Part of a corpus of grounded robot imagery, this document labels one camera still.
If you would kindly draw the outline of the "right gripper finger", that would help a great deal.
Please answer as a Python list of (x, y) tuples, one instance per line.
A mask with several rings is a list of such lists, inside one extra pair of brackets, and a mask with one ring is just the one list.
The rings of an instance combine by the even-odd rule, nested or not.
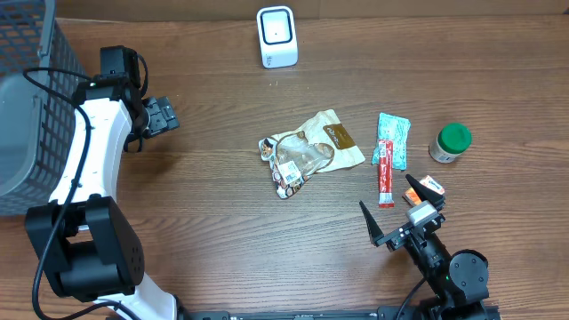
[(417, 206), (424, 201), (428, 201), (435, 208), (445, 206), (444, 189), (436, 183), (436, 188), (432, 188), (432, 179), (417, 180), (411, 174), (406, 174), (405, 178), (410, 187), (405, 191), (405, 200), (411, 206)]
[(368, 208), (365, 206), (364, 202), (359, 201), (359, 205), (360, 205), (361, 211), (365, 217), (365, 222), (366, 222), (368, 235), (370, 237), (371, 243), (372, 244), (381, 244), (381, 240), (384, 237), (384, 234), (381, 231), (381, 228), (377, 224), (374, 217), (371, 215)]

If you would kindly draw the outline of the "green lid jar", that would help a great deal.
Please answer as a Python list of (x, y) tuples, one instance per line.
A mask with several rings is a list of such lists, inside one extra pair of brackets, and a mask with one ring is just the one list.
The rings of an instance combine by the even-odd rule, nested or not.
[(429, 145), (431, 157), (442, 164), (454, 162), (472, 143), (472, 134), (461, 123), (446, 125)]

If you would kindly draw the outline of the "light green packet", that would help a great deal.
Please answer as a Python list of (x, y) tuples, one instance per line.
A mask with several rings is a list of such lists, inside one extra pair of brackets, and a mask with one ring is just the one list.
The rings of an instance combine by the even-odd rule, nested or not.
[(393, 168), (405, 171), (407, 169), (407, 138), (411, 122), (400, 116), (380, 113), (377, 126), (379, 140), (393, 142)]

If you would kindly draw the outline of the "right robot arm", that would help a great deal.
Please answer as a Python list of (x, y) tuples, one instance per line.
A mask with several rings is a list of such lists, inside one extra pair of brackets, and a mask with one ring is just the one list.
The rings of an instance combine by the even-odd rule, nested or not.
[(494, 319), (499, 312), (488, 309), (484, 300), (487, 287), (488, 260), (480, 252), (447, 251), (436, 231), (445, 217), (445, 196), (424, 186), (412, 175), (406, 179), (421, 203), (408, 210), (408, 222), (384, 234), (364, 203), (360, 203), (371, 244), (386, 245), (392, 252), (404, 248), (421, 272), (421, 280), (413, 287), (397, 309), (395, 319)]

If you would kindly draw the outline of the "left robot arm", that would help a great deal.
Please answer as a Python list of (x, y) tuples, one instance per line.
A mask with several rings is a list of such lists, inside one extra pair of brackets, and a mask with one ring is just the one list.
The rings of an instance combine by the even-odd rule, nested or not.
[(180, 300), (145, 272), (140, 239), (116, 203), (121, 155), (133, 141), (180, 123), (166, 97), (146, 95), (148, 66), (133, 49), (100, 51), (100, 73), (83, 76), (72, 97), (76, 126), (67, 162), (48, 204), (31, 207), (25, 229), (39, 259), (32, 287), (36, 315), (46, 278), (53, 292), (88, 303), (72, 314), (111, 308), (121, 319), (186, 319)]

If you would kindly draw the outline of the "red snack bar wrapper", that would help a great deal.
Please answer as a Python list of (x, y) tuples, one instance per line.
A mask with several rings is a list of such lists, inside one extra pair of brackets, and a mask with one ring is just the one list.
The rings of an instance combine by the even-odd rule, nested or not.
[(392, 196), (393, 141), (378, 140), (378, 147), (379, 207), (392, 208), (395, 205)]

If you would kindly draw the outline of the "brown Pantree snack pouch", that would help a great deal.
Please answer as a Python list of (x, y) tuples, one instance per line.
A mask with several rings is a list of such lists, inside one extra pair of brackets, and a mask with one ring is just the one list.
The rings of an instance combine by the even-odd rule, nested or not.
[(316, 174), (349, 169), (365, 160), (332, 109), (318, 112), (294, 131), (263, 138), (258, 146), (281, 199), (294, 196)]

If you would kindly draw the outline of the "orange snack packet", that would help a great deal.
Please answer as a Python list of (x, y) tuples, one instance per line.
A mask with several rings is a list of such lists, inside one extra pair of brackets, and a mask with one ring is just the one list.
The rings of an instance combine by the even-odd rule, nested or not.
[[(445, 193), (444, 187), (429, 175), (426, 175), (420, 179), (420, 184), (437, 192), (439, 195), (443, 195)], [(416, 206), (421, 203), (419, 196), (413, 190), (413, 188), (408, 188), (404, 192), (403, 199), (411, 206)]]

